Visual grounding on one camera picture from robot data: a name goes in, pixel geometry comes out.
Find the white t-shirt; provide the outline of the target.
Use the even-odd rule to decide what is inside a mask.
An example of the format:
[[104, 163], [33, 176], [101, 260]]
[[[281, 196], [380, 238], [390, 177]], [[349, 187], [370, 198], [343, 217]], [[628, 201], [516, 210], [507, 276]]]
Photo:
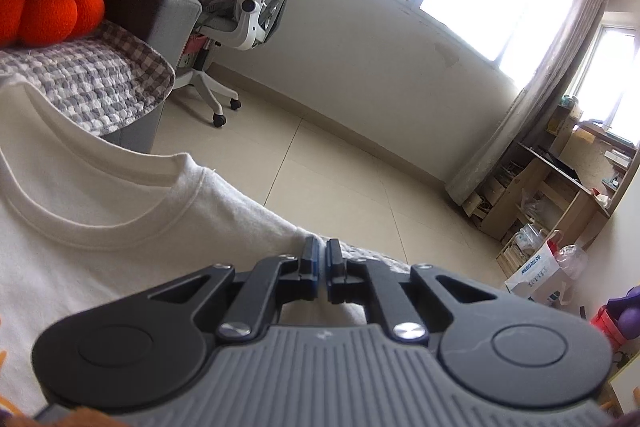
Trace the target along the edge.
[[44, 401], [30, 352], [48, 326], [214, 263], [302, 252], [307, 232], [186, 153], [125, 150], [1, 80], [1, 403]]

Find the white paper shopping bag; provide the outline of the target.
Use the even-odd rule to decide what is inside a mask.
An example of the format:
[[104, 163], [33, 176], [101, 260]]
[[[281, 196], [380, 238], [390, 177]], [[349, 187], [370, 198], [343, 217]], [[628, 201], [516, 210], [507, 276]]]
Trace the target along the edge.
[[549, 307], [565, 307], [573, 298], [573, 281], [556, 260], [563, 233], [555, 229], [520, 269], [505, 282], [510, 294]]

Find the red basket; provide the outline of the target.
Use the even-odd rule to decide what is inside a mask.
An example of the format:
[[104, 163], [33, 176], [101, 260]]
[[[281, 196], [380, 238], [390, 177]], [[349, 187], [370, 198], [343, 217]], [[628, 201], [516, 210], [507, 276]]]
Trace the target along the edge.
[[608, 313], [608, 307], [600, 306], [596, 314], [591, 317], [589, 323], [605, 335], [611, 345], [612, 351], [616, 352], [628, 341], [620, 331], [613, 317]]

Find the purple plush toy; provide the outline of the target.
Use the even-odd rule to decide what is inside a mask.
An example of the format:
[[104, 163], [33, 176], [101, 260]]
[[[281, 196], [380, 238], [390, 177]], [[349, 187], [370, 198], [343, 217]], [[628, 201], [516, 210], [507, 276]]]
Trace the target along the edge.
[[634, 286], [624, 297], [611, 298], [606, 305], [608, 315], [620, 333], [627, 339], [636, 339], [640, 334], [640, 288]]

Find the wooden shelf desk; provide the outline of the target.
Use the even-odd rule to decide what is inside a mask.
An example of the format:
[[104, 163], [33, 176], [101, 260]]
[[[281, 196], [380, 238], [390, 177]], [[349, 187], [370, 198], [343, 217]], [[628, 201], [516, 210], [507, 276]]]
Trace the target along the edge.
[[611, 217], [634, 174], [637, 147], [602, 122], [583, 120], [576, 98], [555, 106], [537, 142], [516, 144], [462, 208], [505, 244], [520, 225], [562, 232], [562, 245], [592, 241], [595, 217]]

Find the grey patterned quilt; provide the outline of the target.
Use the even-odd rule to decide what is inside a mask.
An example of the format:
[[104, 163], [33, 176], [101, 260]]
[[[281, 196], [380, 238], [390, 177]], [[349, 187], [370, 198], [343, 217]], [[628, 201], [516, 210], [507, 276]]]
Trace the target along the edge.
[[1, 51], [1, 72], [20, 74], [94, 135], [127, 127], [168, 97], [175, 69], [152, 46], [108, 20], [93, 34], [44, 48]]

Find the right grey curtain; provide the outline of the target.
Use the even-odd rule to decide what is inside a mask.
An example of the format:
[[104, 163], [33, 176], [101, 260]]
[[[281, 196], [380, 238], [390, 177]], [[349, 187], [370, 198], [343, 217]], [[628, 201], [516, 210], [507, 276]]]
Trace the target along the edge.
[[574, 0], [570, 14], [532, 80], [518, 94], [494, 133], [463, 164], [445, 186], [458, 205], [482, 184], [517, 139], [528, 139], [568, 86], [570, 72], [580, 65], [598, 29], [608, 0]]

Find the white office chair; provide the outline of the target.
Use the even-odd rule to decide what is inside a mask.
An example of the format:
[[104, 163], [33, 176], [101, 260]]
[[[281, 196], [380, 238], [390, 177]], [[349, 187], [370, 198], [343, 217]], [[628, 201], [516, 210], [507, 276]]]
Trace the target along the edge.
[[179, 67], [175, 87], [193, 87], [212, 109], [212, 124], [224, 127], [224, 109], [218, 94], [229, 99], [229, 106], [242, 106], [236, 91], [224, 86], [206, 72], [212, 49], [247, 51], [267, 43], [277, 31], [288, 0], [205, 0], [203, 13], [194, 26], [192, 39], [183, 52], [194, 56], [189, 67]]

